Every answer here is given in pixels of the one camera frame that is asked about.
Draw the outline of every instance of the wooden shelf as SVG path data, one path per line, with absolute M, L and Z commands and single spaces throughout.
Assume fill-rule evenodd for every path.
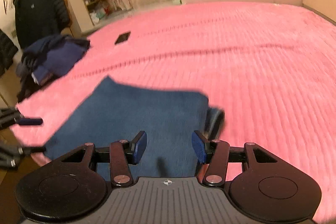
M 101 0 L 94 0 L 94 1 L 92 1 L 92 2 L 89 2 L 88 4 L 86 4 L 86 7 L 89 7 L 89 6 L 93 5 L 93 4 L 96 4 L 96 3 L 98 3 L 99 1 L 101 1 Z

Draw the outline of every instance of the puffer jacket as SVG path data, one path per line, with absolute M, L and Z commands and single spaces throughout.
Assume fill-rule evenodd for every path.
M 61 33 L 52 0 L 13 0 L 13 3 L 16 34 L 21 49 L 40 38 Z
M 18 48 L 12 40 L 0 30 L 0 76 L 13 64 L 13 57 L 17 51 Z
M 69 10 L 68 0 L 52 0 L 58 17 L 60 29 L 70 27 L 72 25 L 71 14 Z

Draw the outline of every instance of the blue towel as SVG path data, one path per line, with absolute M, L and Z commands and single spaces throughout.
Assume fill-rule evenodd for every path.
M 46 143 L 50 159 L 86 143 L 96 147 L 132 140 L 147 132 L 140 164 L 130 165 L 133 178 L 193 176 L 197 163 L 191 146 L 194 130 L 204 130 L 208 98 L 197 92 L 146 90 L 105 78 Z M 97 172 L 110 180 L 108 164 Z

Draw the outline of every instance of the bed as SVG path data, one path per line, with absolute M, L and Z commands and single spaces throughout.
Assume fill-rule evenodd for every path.
M 128 31 L 129 40 L 115 46 Z M 44 120 L 41 127 L 12 128 L 23 144 L 44 144 L 107 75 L 145 88 L 197 90 L 225 110 L 220 139 L 231 146 L 256 142 L 313 177 L 323 193 L 314 220 L 336 217 L 333 24 L 303 7 L 207 3 L 126 18 L 90 40 L 68 75 L 18 105 Z M 230 164 L 226 179 L 239 169 Z

